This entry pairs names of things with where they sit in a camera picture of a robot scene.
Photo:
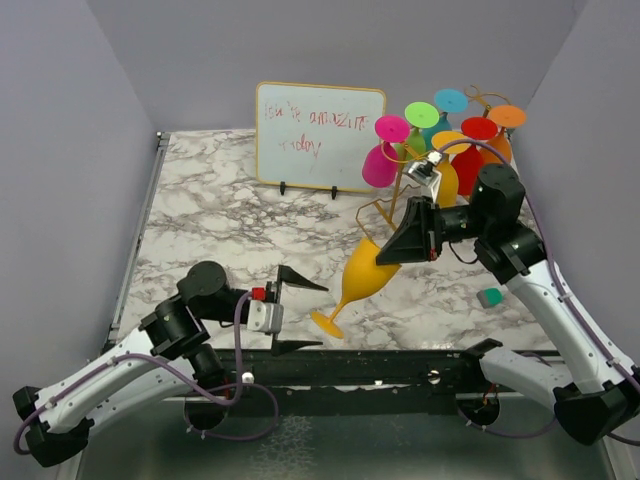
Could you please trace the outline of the yellow wine glass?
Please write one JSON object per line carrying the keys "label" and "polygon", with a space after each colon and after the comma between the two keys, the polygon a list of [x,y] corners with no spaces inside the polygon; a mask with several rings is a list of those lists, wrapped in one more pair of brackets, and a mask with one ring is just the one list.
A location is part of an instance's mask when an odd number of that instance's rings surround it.
{"label": "yellow wine glass", "polygon": [[[441,131],[436,133],[431,139],[434,150],[439,150],[445,144],[454,140],[464,139],[465,135],[457,131]],[[466,151],[470,147],[469,143],[460,143],[446,149],[443,159],[438,164],[437,170],[442,174],[442,180],[438,192],[437,203],[440,207],[452,207],[457,203],[459,179],[455,168],[451,165],[449,157]]]}
{"label": "yellow wine glass", "polygon": [[347,260],[342,273],[341,296],[330,315],[312,312],[311,318],[325,333],[342,339],[343,331],[336,325],[335,319],[349,303],[368,298],[383,287],[400,270],[400,264],[378,265],[376,257],[380,248],[367,237],[362,238]]}

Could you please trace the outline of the red wine glass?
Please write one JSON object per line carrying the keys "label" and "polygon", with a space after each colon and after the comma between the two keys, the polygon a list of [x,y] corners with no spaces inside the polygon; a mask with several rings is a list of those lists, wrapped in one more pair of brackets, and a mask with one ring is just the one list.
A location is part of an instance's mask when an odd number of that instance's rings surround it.
{"label": "red wine glass", "polygon": [[[497,125],[485,117],[470,117],[461,123],[461,133],[478,140],[488,141],[498,133]],[[458,194],[469,196],[472,193],[479,170],[484,165],[484,160],[476,145],[469,146],[462,153],[457,154],[451,165],[458,175]]]}

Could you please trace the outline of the gold wire glass rack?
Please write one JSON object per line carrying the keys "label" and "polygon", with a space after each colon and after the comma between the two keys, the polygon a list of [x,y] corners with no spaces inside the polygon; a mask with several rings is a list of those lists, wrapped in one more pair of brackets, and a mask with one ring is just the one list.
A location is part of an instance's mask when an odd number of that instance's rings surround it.
{"label": "gold wire glass rack", "polygon": [[[495,92],[495,91],[486,91],[473,84],[465,87],[460,91],[467,96],[468,107],[462,113],[448,115],[448,119],[451,124],[450,130],[452,131],[461,132],[461,123],[467,118],[470,118],[470,117],[487,118],[486,117],[487,112],[492,107],[495,107],[498,105],[504,105],[504,104],[514,105],[511,99],[509,99],[509,97],[507,97],[505,94]],[[433,101],[430,104],[435,106],[434,97],[433,97]],[[510,143],[511,143],[511,135],[514,130],[516,129],[510,129],[507,131],[507,135]],[[469,143],[470,146],[476,145],[484,160],[483,166],[488,165],[490,163],[506,162],[498,151],[493,149],[491,146],[485,144],[486,141],[483,142],[483,141],[474,140],[467,136],[465,136],[464,139],[460,139],[456,141],[458,142],[457,144]],[[405,141],[403,142],[403,144],[406,149],[409,149],[409,146],[405,143]],[[409,164],[415,160],[424,158],[426,154],[430,151],[436,151],[436,150],[427,149],[427,152],[421,156],[414,154],[415,158],[410,161],[400,160],[400,165],[397,168],[395,181],[390,186],[388,186],[388,188],[390,189],[390,196],[388,198],[380,198],[380,197],[375,198],[358,207],[355,213],[355,222],[356,222],[356,225],[359,227],[359,229],[363,232],[364,238],[367,237],[371,241],[375,242],[375,233],[371,230],[373,223],[362,217],[362,213],[369,209],[376,210],[381,220],[386,224],[386,226],[390,230],[396,229],[395,216],[396,216],[396,211],[398,210],[398,203],[400,201],[401,196],[406,191],[417,191],[419,189],[418,183],[410,179],[409,176],[407,175]],[[452,162],[455,156],[456,155],[451,155],[449,157],[450,163]],[[457,201],[460,198],[467,200],[470,198],[470,195],[461,196],[458,194]]]}

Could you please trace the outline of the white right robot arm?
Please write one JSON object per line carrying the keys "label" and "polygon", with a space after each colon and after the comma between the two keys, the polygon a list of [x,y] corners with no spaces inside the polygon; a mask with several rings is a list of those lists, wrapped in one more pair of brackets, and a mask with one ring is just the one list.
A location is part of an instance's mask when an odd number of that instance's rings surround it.
{"label": "white right robot arm", "polygon": [[574,440],[591,445],[639,413],[639,368],[602,332],[560,276],[534,230],[519,219],[525,188],[509,165],[481,168],[467,205],[441,208],[425,196],[376,256],[379,265],[434,261],[446,243],[471,239],[479,262],[541,325],[568,369],[489,339],[466,350],[461,383],[508,387],[549,408]]}

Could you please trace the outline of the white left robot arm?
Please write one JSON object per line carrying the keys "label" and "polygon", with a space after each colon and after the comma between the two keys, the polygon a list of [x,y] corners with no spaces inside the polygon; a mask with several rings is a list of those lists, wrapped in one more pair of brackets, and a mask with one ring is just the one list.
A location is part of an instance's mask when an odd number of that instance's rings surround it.
{"label": "white left robot arm", "polygon": [[12,400],[22,420],[14,451],[50,467],[74,457],[111,420],[149,403],[196,393],[223,411],[251,388],[241,331],[270,337],[274,356],[308,346],[278,338],[283,285],[318,284],[281,265],[275,281],[248,290],[230,286],[223,266],[201,261],[123,339],[76,373],[48,387],[25,386]]}

